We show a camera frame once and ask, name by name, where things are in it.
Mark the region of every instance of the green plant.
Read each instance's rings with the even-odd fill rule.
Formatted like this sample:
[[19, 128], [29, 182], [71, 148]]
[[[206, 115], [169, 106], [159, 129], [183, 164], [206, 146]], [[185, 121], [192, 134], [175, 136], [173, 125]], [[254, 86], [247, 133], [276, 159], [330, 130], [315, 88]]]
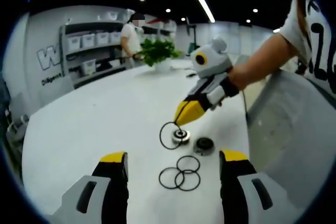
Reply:
[[175, 50], [174, 43], [170, 41], [156, 40], [152, 42], [146, 39], [142, 44], [142, 51], [139, 52], [143, 56], [143, 62], [148, 66], [164, 61], [166, 58], [177, 58], [182, 52]]

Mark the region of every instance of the person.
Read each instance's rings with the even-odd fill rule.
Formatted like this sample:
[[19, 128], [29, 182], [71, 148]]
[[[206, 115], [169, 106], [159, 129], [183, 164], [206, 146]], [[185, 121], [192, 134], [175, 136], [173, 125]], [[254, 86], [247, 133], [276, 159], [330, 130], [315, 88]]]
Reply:
[[134, 60], [142, 60], [141, 56], [137, 54], [141, 51], [137, 29], [144, 24], [145, 16], [140, 13], [134, 13], [121, 29], [122, 58], [125, 59], [127, 68], [133, 68], [136, 65]]
[[298, 56], [308, 66], [305, 78], [336, 98], [336, 8], [332, 3], [334, 0], [292, 0], [280, 31], [246, 63], [235, 66], [230, 81], [243, 90]]

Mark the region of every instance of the white table surface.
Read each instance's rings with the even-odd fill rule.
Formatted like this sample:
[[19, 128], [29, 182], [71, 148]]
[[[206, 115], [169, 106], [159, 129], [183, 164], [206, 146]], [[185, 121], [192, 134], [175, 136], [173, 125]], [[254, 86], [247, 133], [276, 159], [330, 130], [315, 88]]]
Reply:
[[[191, 62], [176, 60], [176, 67]], [[83, 175], [91, 175], [106, 154], [129, 154], [130, 224], [223, 223], [219, 195], [219, 157], [222, 148], [248, 156], [248, 134], [241, 96], [226, 99], [221, 108], [208, 111], [184, 127], [191, 140], [210, 137], [216, 151], [197, 156], [201, 184], [191, 192], [167, 190], [158, 182], [161, 170], [175, 166], [183, 155], [192, 155], [192, 142], [166, 150], [159, 141], [161, 126], [172, 121], [178, 104], [196, 84], [198, 77], [186, 78], [190, 70], [158, 74], [147, 66], [124, 71], [85, 85], [47, 105], [29, 121], [23, 148], [23, 181], [28, 197], [42, 214], [53, 214], [61, 197]], [[167, 126], [163, 139], [171, 146]], [[194, 168], [195, 161], [182, 162]], [[176, 171], [162, 176], [173, 186]], [[197, 183], [186, 175], [184, 188]]]

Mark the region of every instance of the white t-shirt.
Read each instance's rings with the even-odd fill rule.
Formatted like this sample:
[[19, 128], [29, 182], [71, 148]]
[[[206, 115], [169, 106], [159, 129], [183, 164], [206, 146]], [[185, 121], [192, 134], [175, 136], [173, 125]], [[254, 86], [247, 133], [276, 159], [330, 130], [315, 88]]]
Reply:
[[[140, 39], [133, 23], [127, 23], [123, 26], [121, 29], [121, 37], [128, 38], [127, 45], [133, 54], [141, 51]], [[122, 51], [122, 55], [127, 56], [124, 50]]]
[[307, 38], [299, 27], [297, 0], [292, 0], [290, 12], [279, 33], [309, 63], [305, 77], [336, 98], [336, 38], [332, 38], [326, 18], [320, 12], [318, 4], [312, 0], [306, 0], [306, 21]]

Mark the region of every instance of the metal bearing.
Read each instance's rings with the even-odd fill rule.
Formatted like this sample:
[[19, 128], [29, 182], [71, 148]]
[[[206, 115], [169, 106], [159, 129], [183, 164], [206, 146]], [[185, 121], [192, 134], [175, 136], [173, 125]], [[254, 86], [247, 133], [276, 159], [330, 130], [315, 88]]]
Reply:
[[174, 144], [187, 144], [190, 140], [190, 132], [185, 130], [175, 130], [172, 132], [172, 141]]
[[214, 152], [214, 142], [207, 137], [201, 137], [194, 143], [194, 152], [199, 156], [209, 156]]

